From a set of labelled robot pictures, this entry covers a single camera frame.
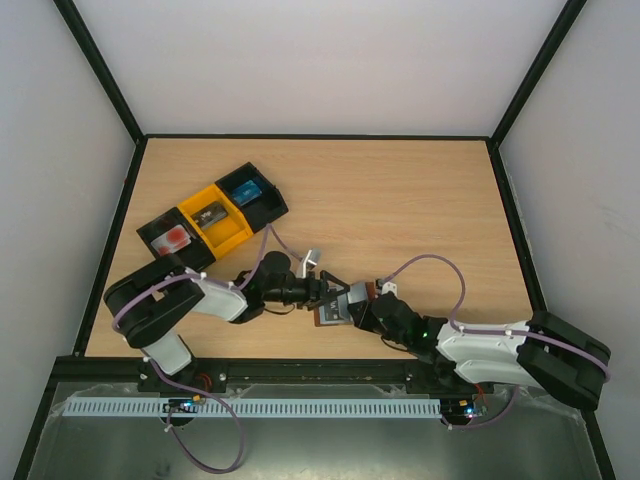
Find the brown leather card holder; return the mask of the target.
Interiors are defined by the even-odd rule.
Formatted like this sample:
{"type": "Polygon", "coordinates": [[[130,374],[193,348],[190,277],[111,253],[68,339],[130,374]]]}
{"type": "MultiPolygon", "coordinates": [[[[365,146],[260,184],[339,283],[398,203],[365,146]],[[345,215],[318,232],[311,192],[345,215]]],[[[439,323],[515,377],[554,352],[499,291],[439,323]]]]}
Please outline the brown leather card holder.
{"type": "Polygon", "coordinates": [[[348,292],[338,295],[328,303],[317,307],[314,313],[314,326],[327,327],[352,325],[354,323],[349,307],[361,306],[374,298],[376,293],[374,282],[358,282],[352,284],[348,292]]]}

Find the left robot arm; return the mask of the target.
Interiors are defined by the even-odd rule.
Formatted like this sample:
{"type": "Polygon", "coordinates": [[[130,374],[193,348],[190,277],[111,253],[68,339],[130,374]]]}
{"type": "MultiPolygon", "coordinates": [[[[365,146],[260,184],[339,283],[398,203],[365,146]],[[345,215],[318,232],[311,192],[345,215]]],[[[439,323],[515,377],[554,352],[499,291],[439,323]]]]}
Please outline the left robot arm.
{"type": "Polygon", "coordinates": [[[300,262],[303,273],[296,274],[285,253],[270,251],[232,282],[197,272],[168,254],[111,285],[103,299],[113,316],[112,329],[164,374],[174,376],[194,360],[175,330],[193,311],[243,324],[261,315],[268,303],[315,310],[348,293],[350,286],[330,273],[315,275],[314,253],[308,252],[300,262]]]}

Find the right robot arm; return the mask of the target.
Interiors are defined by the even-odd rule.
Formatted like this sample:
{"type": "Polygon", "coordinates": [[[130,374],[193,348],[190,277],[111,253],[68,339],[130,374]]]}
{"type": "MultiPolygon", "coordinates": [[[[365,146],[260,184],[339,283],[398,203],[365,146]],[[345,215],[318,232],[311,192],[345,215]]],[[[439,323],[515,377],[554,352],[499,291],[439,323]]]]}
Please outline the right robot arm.
{"type": "Polygon", "coordinates": [[[610,378],[611,350],[548,311],[504,325],[421,316],[392,293],[348,306],[356,328],[375,333],[429,365],[438,384],[509,384],[546,391],[570,407],[594,411],[610,378]]]}

